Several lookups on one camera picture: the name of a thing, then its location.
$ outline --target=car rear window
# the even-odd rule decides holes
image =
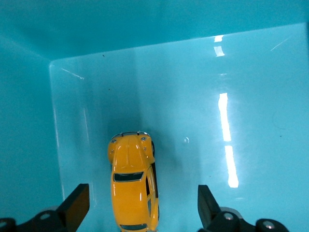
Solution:
[[[124,230],[130,230],[130,231],[138,231],[142,229],[147,228],[147,224],[141,224],[141,225],[132,225],[132,226],[125,226],[125,225],[120,225],[122,229]]]
[[[129,182],[140,180],[144,172],[140,173],[115,173],[114,181],[115,182]]]

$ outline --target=scratch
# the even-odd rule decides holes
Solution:
[[[79,76],[79,75],[76,75],[76,74],[74,74],[74,73],[72,73],[72,72],[70,72],[70,71],[68,71],[68,70],[63,69],[63,68],[62,68],[62,70],[63,70],[63,71],[66,71],[66,72],[68,72],[68,73],[70,73],[70,74],[72,74],[73,76],[78,77],[78,78],[81,79],[81,80],[84,80],[84,78],[81,77],[81,76]]]
[[[271,51],[274,50],[276,47],[280,46],[281,44],[283,44],[285,41],[287,41],[290,38],[291,38],[291,36],[289,38],[283,40],[281,43],[279,43],[277,46],[275,46],[273,49],[271,49]]]

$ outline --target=yellow toy car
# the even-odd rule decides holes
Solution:
[[[122,232],[155,231],[158,226],[154,150],[150,135],[140,131],[115,135],[109,143],[112,208]]]

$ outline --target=toy car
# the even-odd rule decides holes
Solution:
[[[140,131],[115,135],[109,143],[112,208],[122,232],[155,231],[158,226],[154,150],[150,135]]]

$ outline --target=car wheel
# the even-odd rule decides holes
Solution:
[[[154,143],[153,143],[153,141],[151,141],[151,149],[152,149],[152,151],[153,151],[153,157],[155,157],[155,147],[154,147],[155,145],[154,145]]]

